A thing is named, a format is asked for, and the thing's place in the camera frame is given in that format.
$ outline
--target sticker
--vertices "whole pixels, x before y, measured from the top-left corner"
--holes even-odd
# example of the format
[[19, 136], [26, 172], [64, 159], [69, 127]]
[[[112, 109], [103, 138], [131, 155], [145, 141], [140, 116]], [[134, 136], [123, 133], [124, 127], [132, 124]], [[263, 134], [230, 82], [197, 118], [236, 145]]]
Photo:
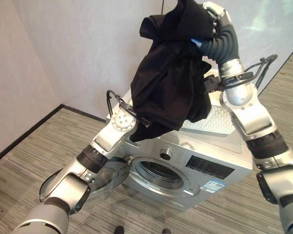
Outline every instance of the sticker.
[[226, 184], [224, 182], [220, 182], [215, 179], [212, 179], [203, 187], [201, 187], [201, 189], [213, 194], [214, 192], [224, 188], [225, 186]]

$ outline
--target black cloth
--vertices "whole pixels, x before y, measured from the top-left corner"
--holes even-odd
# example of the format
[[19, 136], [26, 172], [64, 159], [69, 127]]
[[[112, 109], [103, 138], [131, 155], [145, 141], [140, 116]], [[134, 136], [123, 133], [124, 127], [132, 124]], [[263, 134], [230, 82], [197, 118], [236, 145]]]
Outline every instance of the black cloth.
[[211, 105], [203, 74], [211, 66], [190, 40], [212, 40], [213, 20], [194, 0], [179, 0], [166, 15], [145, 18], [140, 36], [153, 40], [131, 83], [133, 109], [151, 122], [139, 124], [132, 141], [179, 130], [186, 119], [206, 118]]

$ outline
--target screen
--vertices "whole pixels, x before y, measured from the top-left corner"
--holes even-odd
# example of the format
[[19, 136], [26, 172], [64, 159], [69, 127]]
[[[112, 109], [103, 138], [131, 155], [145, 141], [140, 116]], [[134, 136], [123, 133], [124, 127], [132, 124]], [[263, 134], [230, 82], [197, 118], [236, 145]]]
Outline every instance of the screen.
[[193, 170], [202, 172], [204, 174], [208, 174], [219, 179], [225, 179], [227, 176], [231, 174], [231, 172], [234, 171], [233, 168], [226, 167], [224, 165], [220, 165], [218, 163], [211, 162], [193, 155], [186, 164], [186, 167], [189, 167]]

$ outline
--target wall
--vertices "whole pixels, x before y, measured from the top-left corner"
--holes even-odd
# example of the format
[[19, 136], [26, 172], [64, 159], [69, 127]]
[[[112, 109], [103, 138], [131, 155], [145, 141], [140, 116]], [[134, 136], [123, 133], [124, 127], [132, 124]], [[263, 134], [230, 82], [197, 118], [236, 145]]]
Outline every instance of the wall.
[[[277, 54], [259, 87], [261, 92], [293, 52], [293, 0], [212, 0], [228, 10], [247, 68], [262, 57]], [[177, 0], [165, 0], [164, 14]]]
[[10, 0], [0, 0], [0, 151], [60, 104]]
[[14, 0], [29, 38], [64, 104], [104, 118], [108, 89], [121, 95], [151, 41], [142, 19], [160, 0]]

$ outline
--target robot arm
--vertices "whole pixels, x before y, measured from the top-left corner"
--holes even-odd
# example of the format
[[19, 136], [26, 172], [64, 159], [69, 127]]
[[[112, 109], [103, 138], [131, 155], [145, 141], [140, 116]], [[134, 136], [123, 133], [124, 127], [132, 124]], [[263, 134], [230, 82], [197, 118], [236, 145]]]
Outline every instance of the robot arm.
[[279, 205], [284, 232], [293, 234], [293, 150], [259, 102], [257, 88], [249, 82], [256, 75], [247, 74], [243, 68], [228, 12], [212, 2], [205, 2], [203, 7], [215, 19], [216, 38], [214, 41], [192, 41], [204, 55], [217, 62], [218, 87], [223, 90], [221, 103], [229, 111], [235, 128], [261, 170], [257, 180], [263, 196], [270, 203]]
[[67, 233], [68, 216], [77, 213], [95, 190], [102, 188], [100, 169], [135, 130], [136, 118], [120, 107], [77, 157], [45, 181], [42, 204], [32, 209], [12, 234]]

